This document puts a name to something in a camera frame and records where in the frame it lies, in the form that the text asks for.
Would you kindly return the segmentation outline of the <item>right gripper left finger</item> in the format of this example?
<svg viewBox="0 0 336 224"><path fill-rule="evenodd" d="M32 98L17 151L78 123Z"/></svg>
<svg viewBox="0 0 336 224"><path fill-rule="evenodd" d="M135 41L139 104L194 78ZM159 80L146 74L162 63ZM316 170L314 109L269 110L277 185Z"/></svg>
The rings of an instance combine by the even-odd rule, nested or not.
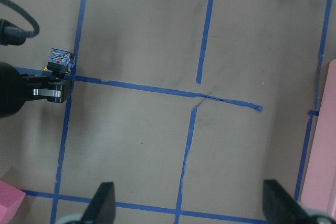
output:
<svg viewBox="0 0 336 224"><path fill-rule="evenodd" d="M101 183L82 215L81 223L114 223L116 218L115 203L114 183Z"/></svg>

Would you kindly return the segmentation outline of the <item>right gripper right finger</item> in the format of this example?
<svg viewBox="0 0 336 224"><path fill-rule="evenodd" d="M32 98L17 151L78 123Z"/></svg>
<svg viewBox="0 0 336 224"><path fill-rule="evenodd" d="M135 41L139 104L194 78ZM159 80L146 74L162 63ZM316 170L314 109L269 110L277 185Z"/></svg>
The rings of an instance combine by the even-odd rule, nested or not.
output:
<svg viewBox="0 0 336 224"><path fill-rule="evenodd" d="M265 179L262 190L262 209L268 223L315 223L276 180Z"/></svg>

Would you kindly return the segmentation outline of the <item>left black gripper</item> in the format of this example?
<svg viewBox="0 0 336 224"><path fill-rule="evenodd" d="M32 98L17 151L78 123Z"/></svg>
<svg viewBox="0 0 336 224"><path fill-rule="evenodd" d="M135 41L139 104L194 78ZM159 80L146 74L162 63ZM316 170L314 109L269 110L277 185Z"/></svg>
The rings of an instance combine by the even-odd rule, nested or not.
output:
<svg viewBox="0 0 336 224"><path fill-rule="evenodd" d="M1 62L1 118L14 115L28 101L63 103L70 90L69 79L20 74L10 64Z"/></svg>

